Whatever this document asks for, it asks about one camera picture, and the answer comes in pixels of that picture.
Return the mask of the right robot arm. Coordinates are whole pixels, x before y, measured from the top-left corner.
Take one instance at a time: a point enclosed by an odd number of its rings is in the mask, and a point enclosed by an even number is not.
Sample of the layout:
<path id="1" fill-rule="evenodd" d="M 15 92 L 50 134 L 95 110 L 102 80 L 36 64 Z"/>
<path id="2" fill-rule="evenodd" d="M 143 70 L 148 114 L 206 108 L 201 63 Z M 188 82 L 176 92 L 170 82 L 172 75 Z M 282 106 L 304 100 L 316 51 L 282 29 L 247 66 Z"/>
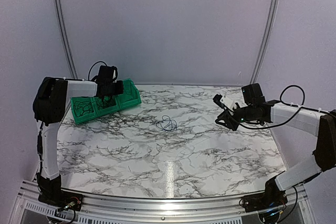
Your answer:
<path id="1" fill-rule="evenodd" d="M 335 168 L 335 111 L 308 108 L 304 102 L 267 101 L 257 83 L 244 86 L 241 90 L 244 106 L 224 95 L 213 97 L 213 102 L 223 110 L 215 120 L 216 124 L 232 131 L 239 127 L 267 130 L 288 126 L 317 138 L 316 148 L 310 157 L 266 183 L 266 191 L 260 195 L 263 206 L 273 206 L 280 199 L 280 192 Z"/>

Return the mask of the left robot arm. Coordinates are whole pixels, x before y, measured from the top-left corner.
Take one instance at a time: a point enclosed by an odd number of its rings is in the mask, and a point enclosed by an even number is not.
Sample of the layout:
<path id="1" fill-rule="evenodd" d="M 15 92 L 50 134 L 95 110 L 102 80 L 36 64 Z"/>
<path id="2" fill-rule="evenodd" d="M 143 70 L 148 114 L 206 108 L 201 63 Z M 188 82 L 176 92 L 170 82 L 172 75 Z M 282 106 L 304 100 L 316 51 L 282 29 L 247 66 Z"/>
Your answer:
<path id="1" fill-rule="evenodd" d="M 57 165 L 57 136 L 66 108 L 72 98 L 104 98 L 123 93 L 123 82 L 118 80 L 115 66 L 100 66 L 91 80 L 45 77 L 33 101 L 37 123 L 37 154 L 40 169 L 37 181 L 41 191 L 54 205 L 66 202 L 61 190 L 61 177 Z"/>

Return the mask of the green bin middle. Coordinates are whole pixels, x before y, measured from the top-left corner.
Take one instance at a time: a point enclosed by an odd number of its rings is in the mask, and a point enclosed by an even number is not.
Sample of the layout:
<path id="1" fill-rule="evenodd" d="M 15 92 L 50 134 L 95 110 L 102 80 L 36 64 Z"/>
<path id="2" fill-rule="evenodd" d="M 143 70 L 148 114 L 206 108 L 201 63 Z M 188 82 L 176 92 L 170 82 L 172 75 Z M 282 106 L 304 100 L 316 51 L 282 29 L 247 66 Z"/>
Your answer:
<path id="1" fill-rule="evenodd" d="M 120 110 L 119 104 L 115 97 L 93 97 L 91 101 L 98 117 L 114 114 Z"/>

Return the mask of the green bin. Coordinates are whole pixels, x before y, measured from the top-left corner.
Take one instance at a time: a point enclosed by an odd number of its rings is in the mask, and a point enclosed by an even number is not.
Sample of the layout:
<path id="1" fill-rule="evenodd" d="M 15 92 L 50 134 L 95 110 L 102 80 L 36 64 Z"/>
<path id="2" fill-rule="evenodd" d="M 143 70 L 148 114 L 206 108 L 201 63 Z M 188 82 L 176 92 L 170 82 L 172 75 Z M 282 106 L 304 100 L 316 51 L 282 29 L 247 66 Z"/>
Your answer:
<path id="1" fill-rule="evenodd" d="M 120 110 L 129 109 L 141 104 L 140 93 L 131 79 L 123 80 L 123 88 L 123 94 L 116 96 Z"/>
<path id="2" fill-rule="evenodd" d="M 71 111 L 76 124 L 85 123 L 98 117 L 91 99 L 91 97 L 71 98 Z"/>
<path id="3" fill-rule="evenodd" d="M 119 104 L 115 97 L 93 97 L 91 101 L 98 117 L 114 114 L 120 110 Z"/>

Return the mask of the green bin right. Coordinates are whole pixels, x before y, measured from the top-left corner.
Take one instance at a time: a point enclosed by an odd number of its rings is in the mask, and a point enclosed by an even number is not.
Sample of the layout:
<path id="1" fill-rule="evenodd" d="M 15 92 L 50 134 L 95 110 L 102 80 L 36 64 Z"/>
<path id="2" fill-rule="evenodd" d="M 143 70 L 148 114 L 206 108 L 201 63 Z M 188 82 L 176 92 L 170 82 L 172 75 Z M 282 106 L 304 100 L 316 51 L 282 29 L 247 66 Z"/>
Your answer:
<path id="1" fill-rule="evenodd" d="M 131 79 L 123 80 L 123 88 L 123 94 L 116 96 L 120 110 L 129 109 L 141 104 L 140 93 Z"/>

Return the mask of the green bin left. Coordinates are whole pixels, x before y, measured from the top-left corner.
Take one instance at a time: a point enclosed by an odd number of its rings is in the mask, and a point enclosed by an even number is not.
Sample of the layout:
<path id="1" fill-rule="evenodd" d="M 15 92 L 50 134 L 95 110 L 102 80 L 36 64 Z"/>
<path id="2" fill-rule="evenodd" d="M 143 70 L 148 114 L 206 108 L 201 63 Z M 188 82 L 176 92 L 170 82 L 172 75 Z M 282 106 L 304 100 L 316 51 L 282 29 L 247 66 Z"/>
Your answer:
<path id="1" fill-rule="evenodd" d="M 91 97 L 71 98 L 71 111 L 76 124 L 85 123 L 98 117 L 91 99 Z"/>

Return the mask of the left aluminium corner post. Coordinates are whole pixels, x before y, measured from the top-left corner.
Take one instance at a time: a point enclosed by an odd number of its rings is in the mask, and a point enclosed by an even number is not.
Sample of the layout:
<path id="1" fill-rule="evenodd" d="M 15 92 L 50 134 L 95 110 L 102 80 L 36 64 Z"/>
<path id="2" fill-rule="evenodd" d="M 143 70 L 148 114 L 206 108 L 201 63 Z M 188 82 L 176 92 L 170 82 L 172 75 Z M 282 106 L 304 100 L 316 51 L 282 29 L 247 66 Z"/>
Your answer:
<path id="1" fill-rule="evenodd" d="M 71 51 L 71 47 L 70 47 L 70 43 L 69 43 L 69 39 L 67 35 L 66 23 L 65 23 L 63 11 L 62 11 L 61 0 L 54 0 L 54 5 L 55 5 L 55 10 L 56 10 L 57 24 L 58 24 L 59 32 L 61 36 L 61 42 L 64 48 L 66 62 L 68 64 L 70 75 L 73 79 L 77 79 L 78 74 L 76 71 L 75 62 L 72 56 L 72 51 Z"/>

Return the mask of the aluminium corner post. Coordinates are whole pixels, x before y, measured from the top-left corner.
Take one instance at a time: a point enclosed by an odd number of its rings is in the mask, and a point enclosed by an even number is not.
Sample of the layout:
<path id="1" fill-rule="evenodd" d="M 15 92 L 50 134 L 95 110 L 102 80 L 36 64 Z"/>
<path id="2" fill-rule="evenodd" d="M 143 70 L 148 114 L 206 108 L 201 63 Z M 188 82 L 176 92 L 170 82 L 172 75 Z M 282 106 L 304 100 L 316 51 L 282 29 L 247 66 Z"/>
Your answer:
<path id="1" fill-rule="evenodd" d="M 264 33 L 262 36 L 261 44 L 258 50 L 257 59 L 255 61 L 255 65 L 254 65 L 252 75 L 250 78 L 250 84 L 256 83 L 260 75 L 263 61 L 266 56 L 266 51 L 267 51 L 268 43 L 270 40 L 272 28 L 274 26 L 274 22 L 276 19 L 278 4 L 279 4 L 279 0 L 270 1 L 268 16 L 266 19 L 266 25 L 265 25 Z"/>
<path id="2" fill-rule="evenodd" d="M 72 56 L 72 51 L 71 51 L 71 47 L 70 47 L 70 43 L 69 43 L 69 39 L 67 35 L 66 23 L 65 23 L 63 11 L 62 11 L 61 0 L 54 0 L 54 5 L 55 5 L 55 10 L 56 10 L 57 24 L 58 24 L 59 32 L 61 36 L 61 42 L 64 48 L 66 62 L 68 64 L 70 75 L 73 79 L 77 79 L 78 74 L 76 71 L 75 62 Z"/>

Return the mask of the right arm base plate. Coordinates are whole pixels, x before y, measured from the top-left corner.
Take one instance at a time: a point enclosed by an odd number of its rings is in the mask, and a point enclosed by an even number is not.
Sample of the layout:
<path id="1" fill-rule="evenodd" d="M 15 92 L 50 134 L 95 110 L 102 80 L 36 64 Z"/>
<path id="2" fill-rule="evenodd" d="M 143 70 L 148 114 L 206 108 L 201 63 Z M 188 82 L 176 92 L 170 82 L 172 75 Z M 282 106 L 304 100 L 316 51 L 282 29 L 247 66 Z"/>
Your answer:
<path id="1" fill-rule="evenodd" d="M 288 202 L 285 191 L 266 188 L 263 193 L 245 195 L 239 201 L 239 205 L 246 212 L 260 211 L 278 206 L 284 206 Z"/>

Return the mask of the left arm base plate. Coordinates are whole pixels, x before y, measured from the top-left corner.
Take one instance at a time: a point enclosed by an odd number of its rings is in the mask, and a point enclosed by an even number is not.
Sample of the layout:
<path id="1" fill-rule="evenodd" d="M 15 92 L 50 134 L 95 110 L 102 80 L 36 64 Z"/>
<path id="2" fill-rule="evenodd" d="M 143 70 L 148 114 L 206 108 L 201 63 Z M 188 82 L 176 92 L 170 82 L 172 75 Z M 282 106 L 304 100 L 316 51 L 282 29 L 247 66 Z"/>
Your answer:
<path id="1" fill-rule="evenodd" d="M 83 195 L 61 189 L 41 190 L 38 200 L 48 205 L 58 207 L 59 210 L 71 209 L 80 211 Z"/>

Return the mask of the right aluminium corner post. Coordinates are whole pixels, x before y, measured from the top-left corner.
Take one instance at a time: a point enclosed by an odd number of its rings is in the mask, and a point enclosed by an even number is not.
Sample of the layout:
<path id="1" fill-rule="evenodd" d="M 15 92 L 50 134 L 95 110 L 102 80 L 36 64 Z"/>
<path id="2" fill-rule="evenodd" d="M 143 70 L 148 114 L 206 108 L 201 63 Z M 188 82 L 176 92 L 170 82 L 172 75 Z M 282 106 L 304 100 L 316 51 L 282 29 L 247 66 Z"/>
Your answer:
<path id="1" fill-rule="evenodd" d="M 266 25 L 265 25 L 264 33 L 262 36 L 261 44 L 258 50 L 257 59 L 255 61 L 255 65 L 254 65 L 252 75 L 250 78 L 250 84 L 256 83 L 260 75 L 263 61 L 266 56 L 266 51 L 267 51 L 268 43 L 270 40 L 272 28 L 274 26 L 274 22 L 276 19 L 278 4 L 279 4 L 279 0 L 270 1 L 268 16 L 266 19 Z"/>

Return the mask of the aluminium front rail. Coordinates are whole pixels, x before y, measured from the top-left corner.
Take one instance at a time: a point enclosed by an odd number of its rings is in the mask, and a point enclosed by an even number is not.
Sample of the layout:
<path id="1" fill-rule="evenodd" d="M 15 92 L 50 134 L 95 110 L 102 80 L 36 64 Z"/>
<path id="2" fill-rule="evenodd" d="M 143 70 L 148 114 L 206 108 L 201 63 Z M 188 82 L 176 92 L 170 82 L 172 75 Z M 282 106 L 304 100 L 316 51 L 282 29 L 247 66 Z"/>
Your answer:
<path id="1" fill-rule="evenodd" d="M 23 181 L 9 223 L 261 223 L 273 212 L 281 223 L 315 223 L 305 189 L 287 191 L 287 203 L 246 212 L 242 195 L 193 198 L 145 199 L 81 192 L 78 211 L 58 212 L 57 207 L 38 201 L 37 184 Z"/>

